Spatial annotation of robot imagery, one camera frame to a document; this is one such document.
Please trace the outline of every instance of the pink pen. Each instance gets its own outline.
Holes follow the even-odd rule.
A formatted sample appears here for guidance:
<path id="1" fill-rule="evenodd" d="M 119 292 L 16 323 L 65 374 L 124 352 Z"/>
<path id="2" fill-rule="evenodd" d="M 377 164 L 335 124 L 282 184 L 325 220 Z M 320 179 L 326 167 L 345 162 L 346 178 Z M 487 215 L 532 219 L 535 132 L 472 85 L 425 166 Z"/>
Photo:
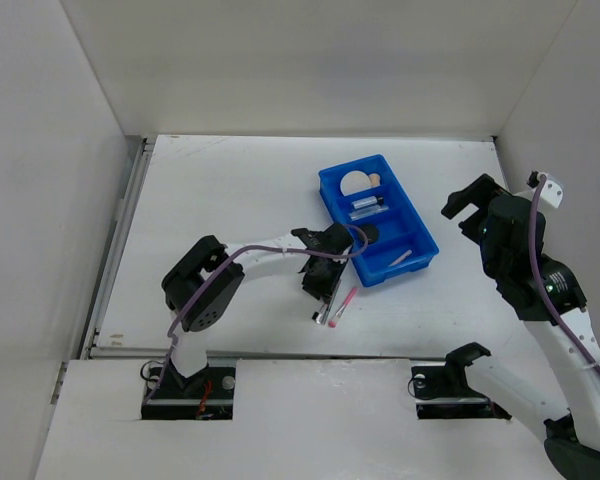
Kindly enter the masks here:
<path id="1" fill-rule="evenodd" d="M 347 308 L 347 305 L 349 305 L 351 299 L 353 299 L 357 291 L 358 287 L 353 287 L 349 292 L 349 295 L 347 295 L 347 298 L 345 298 L 344 302 L 342 302 L 342 305 L 340 305 L 340 308 L 338 308 L 338 310 L 336 311 L 336 314 L 333 317 L 331 317 L 331 320 L 329 320 L 329 326 L 331 328 L 336 328 L 338 320 L 340 320 L 340 317 L 342 317 L 342 314 L 344 313 L 344 309 Z"/>

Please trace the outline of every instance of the white table surface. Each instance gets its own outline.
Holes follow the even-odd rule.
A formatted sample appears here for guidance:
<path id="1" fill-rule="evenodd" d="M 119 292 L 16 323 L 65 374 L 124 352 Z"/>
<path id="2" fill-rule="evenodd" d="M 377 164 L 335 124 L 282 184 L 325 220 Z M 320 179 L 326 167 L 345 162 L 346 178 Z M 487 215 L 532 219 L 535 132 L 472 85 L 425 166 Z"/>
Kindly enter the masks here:
<path id="1" fill-rule="evenodd" d="M 170 322 L 160 283 L 202 236 L 264 240 L 331 223 L 318 171 L 381 153 L 440 248 L 429 268 L 361 289 L 336 329 L 310 320 L 297 278 L 240 287 L 210 330 L 211 352 L 440 357 L 471 341 L 500 356 L 537 347 L 482 272 L 478 247 L 440 214 L 480 174 L 503 182 L 493 143 L 432 139 L 160 136 L 132 222 L 98 347 L 163 350 Z M 359 280 L 343 274 L 342 297 Z"/>
<path id="2" fill-rule="evenodd" d="M 142 363 L 70 363 L 37 480 L 560 478 L 515 420 L 417 420 L 408 360 L 242 360 L 216 422 L 140 421 Z"/>

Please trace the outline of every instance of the white panel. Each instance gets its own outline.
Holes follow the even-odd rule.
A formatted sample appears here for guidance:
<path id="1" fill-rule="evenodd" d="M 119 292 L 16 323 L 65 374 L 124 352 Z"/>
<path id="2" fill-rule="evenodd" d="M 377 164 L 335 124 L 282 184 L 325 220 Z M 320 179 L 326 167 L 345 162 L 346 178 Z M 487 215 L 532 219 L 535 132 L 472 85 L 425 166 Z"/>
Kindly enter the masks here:
<path id="1" fill-rule="evenodd" d="M 127 133 L 498 132 L 574 0 L 63 0 Z"/>
<path id="2" fill-rule="evenodd" d="M 460 218 L 440 213 L 451 192 L 482 173 L 502 181 L 493 143 L 372 138 L 160 137 L 98 345 L 106 354 L 166 349 L 170 317 L 160 285 L 198 239 L 242 243 L 299 227 L 322 230 L 332 220 L 318 193 L 318 171 L 375 153 L 385 155 L 436 240 L 440 254 L 431 265 L 361 288 L 336 329 L 311 320 L 316 302 L 301 290 L 300 276 L 243 284 L 210 329 L 209 349 L 443 357 L 479 341 L 499 356 L 538 352 L 484 275 Z M 349 265 L 335 305 L 358 284 Z"/>
<path id="3" fill-rule="evenodd" d="M 407 360 L 241 361 L 216 422 L 138 421 L 141 363 L 71 363 L 37 480 L 560 478 L 517 421 L 417 420 Z"/>
<path id="4" fill-rule="evenodd" d="M 564 186 L 546 252 L 575 272 L 600 340 L 600 1 L 581 0 L 498 138 L 514 189 L 532 169 Z"/>
<path id="5" fill-rule="evenodd" d="M 0 0 L 0 479 L 33 473 L 126 158 L 56 0 Z"/>

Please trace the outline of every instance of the round white object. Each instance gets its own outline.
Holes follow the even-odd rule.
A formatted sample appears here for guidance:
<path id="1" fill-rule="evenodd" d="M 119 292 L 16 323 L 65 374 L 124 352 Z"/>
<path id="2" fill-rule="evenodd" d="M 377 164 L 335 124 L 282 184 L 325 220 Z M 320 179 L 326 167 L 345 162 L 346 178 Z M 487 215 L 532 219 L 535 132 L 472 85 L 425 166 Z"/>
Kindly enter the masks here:
<path id="1" fill-rule="evenodd" d="M 369 180 L 369 175 L 360 170 L 347 173 L 340 181 L 340 191 L 345 196 L 369 190 L 370 188 L 371 180 Z"/>

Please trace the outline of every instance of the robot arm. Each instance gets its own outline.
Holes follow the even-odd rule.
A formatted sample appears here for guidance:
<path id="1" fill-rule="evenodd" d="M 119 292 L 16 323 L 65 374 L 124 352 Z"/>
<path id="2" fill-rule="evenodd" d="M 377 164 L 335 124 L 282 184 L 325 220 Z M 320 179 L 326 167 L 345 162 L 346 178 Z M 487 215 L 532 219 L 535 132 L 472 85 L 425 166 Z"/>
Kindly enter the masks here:
<path id="1" fill-rule="evenodd" d="M 324 232 L 296 229 L 291 233 L 264 242 L 260 247 L 277 250 L 305 250 L 342 255 L 353 245 L 353 238 L 340 224 L 333 224 Z M 204 272 L 210 273 L 233 253 L 246 245 L 222 245 L 214 236 L 203 237 L 166 275 L 162 288 L 168 307 L 177 315 L 204 283 Z M 271 255 L 270 251 L 249 250 L 232 262 L 204 291 L 178 325 L 175 335 L 177 348 L 168 364 L 169 375 L 183 389 L 196 381 L 196 374 L 207 366 L 207 329 L 225 312 L 238 287 L 247 281 L 271 275 L 303 273 L 302 289 L 322 302 L 320 315 L 328 308 L 337 291 L 345 261 L 309 256 L 299 253 Z"/>
<path id="2" fill-rule="evenodd" d="M 557 208 L 562 189 L 550 179 L 543 200 Z M 537 174 L 530 186 L 537 186 Z M 576 348 L 547 310 L 529 261 L 529 193 L 512 195 L 483 175 L 452 193 L 442 210 L 453 218 L 469 203 L 478 207 L 460 223 L 462 233 L 479 245 L 484 272 L 516 311 L 549 361 L 566 399 L 544 396 L 493 359 L 488 350 L 470 344 L 447 356 L 449 382 L 492 398 L 518 418 L 545 446 L 558 471 L 568 479 L 600 478 L 600 348 L 591 328 L 586 298 L 571 270 L 542 254 L 545 218 L 538 215 L 535 250 L 541 278 L 563 323 L 585 345 L 594 363 Z"/>

